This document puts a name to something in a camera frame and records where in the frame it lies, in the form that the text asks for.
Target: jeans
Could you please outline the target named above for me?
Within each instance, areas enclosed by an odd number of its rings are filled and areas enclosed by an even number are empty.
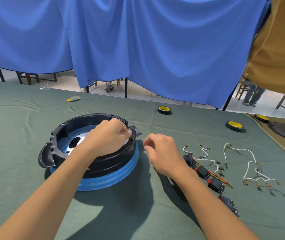
[[[249,103],[249,100],[251,98],[250,102],[256,104],[257,101],[261,98],[261,95],[265,92],[265,89],[252,84],[249,80],[245,80],[245,84],[249,87],[249,90],[244,97],[244,103]]]

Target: person's left hand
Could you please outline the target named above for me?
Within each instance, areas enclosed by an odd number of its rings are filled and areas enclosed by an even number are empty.
[[[87,134],[73,152],[95,157],[110,154],[119,150],[131,134],[132,131],[128,130],[120,120],[116,118],[110,121],[104,120]]]

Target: forearm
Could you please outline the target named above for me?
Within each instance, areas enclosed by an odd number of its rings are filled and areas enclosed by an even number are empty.
[[[190,168],[173,179],[183,191],[207,239],[259,239]]]
[[[82,176],[94,160],[76,151],[0,227],[0,239],[54,239]]]

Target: oval hole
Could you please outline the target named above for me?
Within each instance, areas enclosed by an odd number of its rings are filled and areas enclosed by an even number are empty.
[[[80,137],[75,137],[72,139],[72,141],[69,143],[69,148],[75,148],[80,141]]]

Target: yellow curtain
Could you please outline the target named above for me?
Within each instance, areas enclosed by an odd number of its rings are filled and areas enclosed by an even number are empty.
[[[285,0],[273,0],[271,14],[253,41],[244,74],[261,88],[285,94]]]

